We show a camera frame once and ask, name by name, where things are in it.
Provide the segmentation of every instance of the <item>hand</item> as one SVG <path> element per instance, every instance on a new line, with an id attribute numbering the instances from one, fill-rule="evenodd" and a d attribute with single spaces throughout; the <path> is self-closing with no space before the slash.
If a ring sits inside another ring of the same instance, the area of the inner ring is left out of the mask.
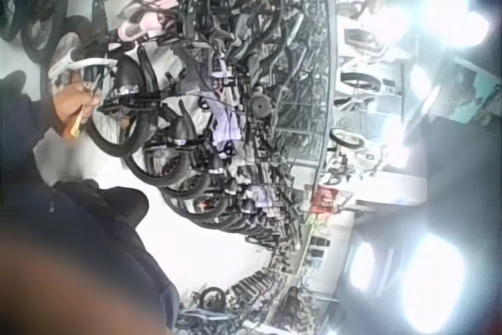
<path id="1" fill-rule="evenodd" d="M 83 106 L 82 124 L 84 124 L 93 113 L 95 106 L 100 103 L 100 95 L 99 93 L 93 95 L 88 91 L 79 73 L 73 74 L 71 81 L 72 84 L 53 97 L 56 115 L 63 124 L 66 124 L 71 116 L 77 114 Z"/>

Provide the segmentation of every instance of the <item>white floor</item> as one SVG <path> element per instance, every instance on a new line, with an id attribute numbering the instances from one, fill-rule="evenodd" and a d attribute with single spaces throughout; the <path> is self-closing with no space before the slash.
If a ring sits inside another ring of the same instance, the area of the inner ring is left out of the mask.
<path id="1" fill-rule="evenodd" d="M 111 27 L 118 25 L 114 15 L 128 1 L 107 1 Z M 91 4 L 92 0 L 69 0 L 67 14 L 90 17 Z M 169 51 L 156 51 L 151 59 L 160 81 L 164 72 L 173 66 L 172 55 Z M 32 100 L 40 98 L 40 69 L 24 54 L 19 35 L 12 43 L 0 40 L 0 61 L 0 78 L 16 69 L 24 70 L 27 74 L 24 92 Z M 150 211 L 138 232 L 183 295 L 199 290 L 205 284 L 225 289 L 267 263 L 269 253 L 247 244 L 244 236 L 201 229 L 178 217 L 163 202 L 157 189 L 140 182 L 122 167 L 119 159 L 101 152 L 86 135 L 69 145 L 49 131 L 36 147 L 35 156 L 42 176 L 49 184 L 61 177 L 81 173 L 86 178 L 97 180 L 102 188 L 120 185 L 145 192 L 150 199 Z"/>

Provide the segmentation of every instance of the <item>jacket sleeve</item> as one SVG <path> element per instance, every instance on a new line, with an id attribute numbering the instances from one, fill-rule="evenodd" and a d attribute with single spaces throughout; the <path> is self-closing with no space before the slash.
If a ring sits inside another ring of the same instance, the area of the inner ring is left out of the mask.
<path id="1" fill-rule="evenodd" d="M 27 95 L 0 103 L 0 163 L 2 170 L 23 164 L 57 116 L 52 98 L 31 101 Z"/>

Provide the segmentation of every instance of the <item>poster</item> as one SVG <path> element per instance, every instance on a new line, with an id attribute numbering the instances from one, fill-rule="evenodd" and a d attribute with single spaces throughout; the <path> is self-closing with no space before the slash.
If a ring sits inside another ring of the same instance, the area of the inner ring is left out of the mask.
<path id="1" fill-rule="evenodd" d="M 441 92 L 431 114 L 460 123 L 469 123 L 500 92 L 499 78 L 460 58 L 443 72 L 438 84 Z"/>

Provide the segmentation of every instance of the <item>bright light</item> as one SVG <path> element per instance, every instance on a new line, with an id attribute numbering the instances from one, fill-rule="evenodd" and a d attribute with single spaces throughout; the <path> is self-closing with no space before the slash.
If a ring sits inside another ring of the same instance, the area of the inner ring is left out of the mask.
<path id="1" fill-rule="evenodd" d="M 467 0 L 425 0 L 422 23 L 448 43 L 460 35 L 467 14 Z"/>
<path id="2" fill-rule="evenodd" d="M 349 272 L 351 284 L 354 288 L 360 290 L 368 288 L 373 275 L 374 263 L 373 247 L 369 243 L 363 242 L 355 251 Z"/>
<path id="3" fill-rule="evenodd" d="M 479 45 L 488 34 L 489 22 L 476 12 L 469 12 L 464 18 L 459 34 L 452 43 L 457 47 L 470 47 Z"/>
<path id="4" fill-rule="evenodd" d="M 405 130 L 399 117 L 390 118 L 385 122 L 383 135 L 387 146 L 398 147 L 402 145 Z"/>
<path id="5" fill-rule="evenodd" d="M 403 169 L 408 163 L 409 150 L 407 148 L 396 146 L 387 151 L 388 163 L 395 168 Z"/>
<path id="6" fill-rule="evenodd" d="M 425 100 L 432 90 L 431 80 L 424 69 L 417 64 L 411 70 L 409 82 L 413 93 L 420 101 Z"/>
<path id="7" fill-rule="evenodd" d="M 403 277 L 406 317 L 421 333 L 434 333 L 448 320 L 464 281 L 464 261 L 448 242 L 429 235 L 419 244 Z"/>
<path id="8" fill-rule="evenodd" d="M 383 45 L 393 45 L 409 31 L 409 15 L 400 8 L 384 8 L 375 16 L 369 16 L 365 29 L 371 31 Z"/>

